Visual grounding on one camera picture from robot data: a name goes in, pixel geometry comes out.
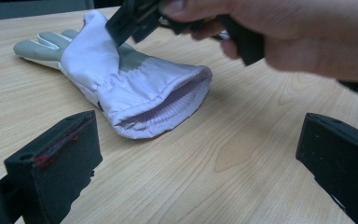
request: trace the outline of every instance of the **light gray fabric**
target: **light gray fabric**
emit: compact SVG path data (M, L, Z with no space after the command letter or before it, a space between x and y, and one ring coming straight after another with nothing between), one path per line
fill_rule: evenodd
M61 34L44 32L37 36L38 42L24 40L18 43L13 50L24 58L59 62L63 52L78 33L76 30L65 30ZM144 60L149 58L126 43L118 48L118 54L120 70L125 72L138 68Z

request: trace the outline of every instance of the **wooden table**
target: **wooden table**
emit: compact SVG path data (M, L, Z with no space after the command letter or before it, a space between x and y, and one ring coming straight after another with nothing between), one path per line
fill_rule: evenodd
M295 153L307 112L358 129L358 94L264 61L244 67L212 39L161 28L129 42L162 59L207 65L213 82L200 109L173 131L126 139L59 71L12 50L40 32L80 29L84 14L0 21L0 178L12 153L59 120L96 110L103 162L63 223L351 223Z

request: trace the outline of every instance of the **glove finger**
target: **glove finger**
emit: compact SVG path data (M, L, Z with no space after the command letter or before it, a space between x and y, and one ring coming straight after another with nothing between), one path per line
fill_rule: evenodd
M17 43L14 52L22 58L38 61L58 61L60 53L57 49L39 44L33 40L23 40Z
M72 39L65 35L54 34L51 32L44 32L37 36L39 43L49 46L53 49L58 49L61 53L69 46Z
M75 39L75 37L79 34L78 31L76 30L65 30L62 32L62 35L65 35L67 37L69 37L70 39Z

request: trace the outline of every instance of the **finger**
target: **finger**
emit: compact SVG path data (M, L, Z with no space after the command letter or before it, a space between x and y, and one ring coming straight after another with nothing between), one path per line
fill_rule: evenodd
M239 59L240 54L238 53L237 45L231 39L222 40L220 43L220 47L222 48L223 52L231 59Z
M66 37L69 37L71 39L71 41L73 39L75 39L75 37L79 34L78 31L76 30L65 30L62 32L62 35L66 36Z
M225 27L218 19L212 19L206 22L199 30L193 32L191 36L196 40L216 35L223 31Z
M59 49L63 51L71 43L72 39L65 35L58 35L51 32L44 32L37 36L39 43L49 46L53 49Z
M33 40L24 40L16 44L14 52L22 58L38 61L58 61L60 53L57 49L39 44Z
M177 21L196 21L229 14L234 0L164 0L160 12Z

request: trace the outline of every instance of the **glove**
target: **glove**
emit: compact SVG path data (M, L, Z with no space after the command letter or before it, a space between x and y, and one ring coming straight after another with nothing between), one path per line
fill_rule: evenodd
M60 69L124 137L151 138L189 118L204 100L211 70L149 57L129 45L117 49L106 17L92 10L79 33L42 33L21 41L22 58Z

